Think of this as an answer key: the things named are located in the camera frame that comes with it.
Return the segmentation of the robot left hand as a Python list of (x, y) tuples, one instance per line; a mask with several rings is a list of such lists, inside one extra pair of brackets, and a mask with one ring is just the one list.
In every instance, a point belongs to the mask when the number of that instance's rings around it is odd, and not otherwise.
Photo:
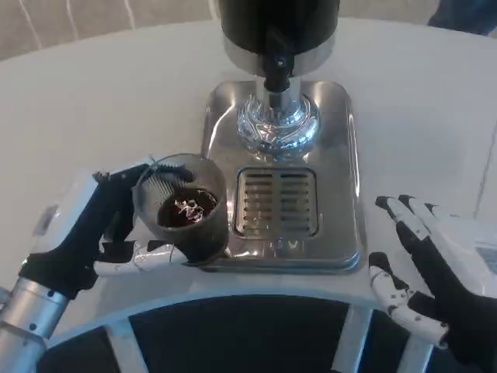
[(164, 239), (128, 240), (137, 211), (133, 193), (151, 162), (114, 172), (82, 170), (43, 211), (17, 286), (33, 285), (67, 300), (93, 288), (99, 276), (154, 270), (187, 256)]

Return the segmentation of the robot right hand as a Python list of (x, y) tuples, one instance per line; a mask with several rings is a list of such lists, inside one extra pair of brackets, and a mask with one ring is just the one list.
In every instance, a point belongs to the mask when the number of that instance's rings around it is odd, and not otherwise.
[(368, 256), (370, 287), (389, 318), (449, 349), (462, 364), (496, 370), (496, 227), (401, 194), (375, 204), (394, 222), (428, 294), (397, 276), (388, 255)]

